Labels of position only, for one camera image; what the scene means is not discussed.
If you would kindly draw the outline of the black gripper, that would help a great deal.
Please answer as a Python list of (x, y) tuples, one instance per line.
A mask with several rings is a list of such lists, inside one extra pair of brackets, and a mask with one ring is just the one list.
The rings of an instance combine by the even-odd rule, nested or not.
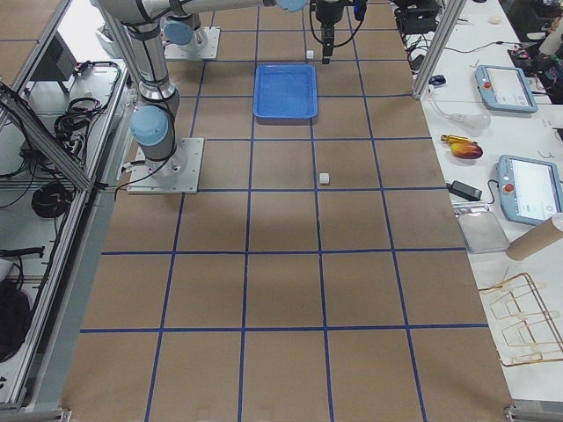
[[(335, 43), (334, 27), (341, 21), (346, 6), (345, 1), (319, 0), (315, 3), (315, 18), (320, 23), (322, 55), (332, 55)], [(330, 56), (322, 57), (322, 64), (328, 65)]]

